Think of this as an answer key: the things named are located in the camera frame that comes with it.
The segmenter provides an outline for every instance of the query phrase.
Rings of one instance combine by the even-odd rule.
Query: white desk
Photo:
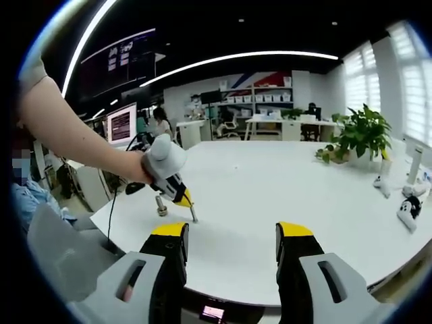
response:
[[[338,123],[332,122],[332,121],[300,121],[300,120],[286,120],[286,119],[248,119],[246,120],[247,127],[246,127],[246,133],[244,135],[244,140],[248,139],[248,134],[250,129],[250,125],[252,124],[252,134],[256,134],[257,132],[257,123],[277,123],[282,124],[282,140],[300,140],[300,127],[302,124],[308,124],[308,125],[318,125],[321,127],[321,133],[320,133],[320,141],[321,142],[329,142],[330,136],[332,132],[335,132],[338,129],[338,126],[340,126]]]
[[[323,143],[280,141],[202,142],[188,151],[181,171],[199,223],[188,209],[167,203],[157,215],[155,192],[120,194],[111,239],[139,251],[164,223],[190,224],[186,287],[245,304],[280,306],[276,284],[275,224],[302,224],[325,252],[334,252],[368,285],[402,267],[432,238],[432,203],[427,201],[410,234],[396,216],[403,198],[385,199],[372,186],[376,174],[318,162]],[[391,178],[403,182],[410,165],[394,161]],[[111,203],[92,217],[107,233]]]
[[[182,147],[187,150],[202,140],[211,140],[210,121],[208,119],[181,121],[177,123],[180,129]]]

